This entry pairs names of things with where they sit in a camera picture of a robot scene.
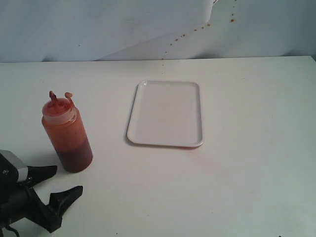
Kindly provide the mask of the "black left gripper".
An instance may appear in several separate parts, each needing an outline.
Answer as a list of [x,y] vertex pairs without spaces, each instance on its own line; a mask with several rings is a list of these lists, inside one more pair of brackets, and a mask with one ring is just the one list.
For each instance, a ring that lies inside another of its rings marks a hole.
[[[27,166],[27,184],[39,184],[52,178],[58,167]],[[10,225],[26,218],[52,233],[62,226],[63,215],[82,196],[83,186],[51,193],[49,203],[44,204],[34,188],[18,184],[0,185],[0,228],[17,233]]]

